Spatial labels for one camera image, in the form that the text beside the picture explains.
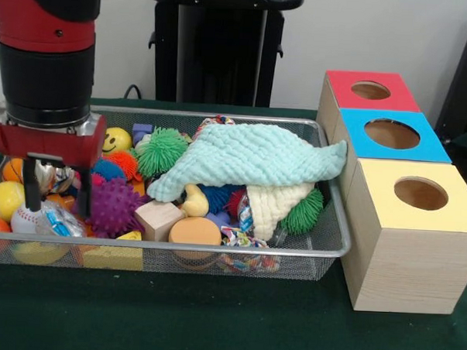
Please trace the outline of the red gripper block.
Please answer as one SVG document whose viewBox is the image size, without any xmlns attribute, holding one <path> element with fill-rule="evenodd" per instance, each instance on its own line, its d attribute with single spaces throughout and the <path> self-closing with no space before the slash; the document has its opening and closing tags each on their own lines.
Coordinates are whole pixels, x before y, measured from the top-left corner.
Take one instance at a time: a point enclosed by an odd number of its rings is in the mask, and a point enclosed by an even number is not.
<svg viewBox="0 0 467 350">
<path fill-rule="evenodd" d="M 105 116 L 94 112 L 80 125 L 58 129 L 31 128 L 11 120 L 5 104 L 0 103 L 0 153 L 26 159 L 22 175 L 26 207 L 31 212 L 42 207 L 35 171 L 36 160 L 45 160 L 77 169 L 81 182 L 77 191 L 77 211 L 83 218 L 91 216 L 90 169 L 102 154 L 106 129 Z"/>
</svg>

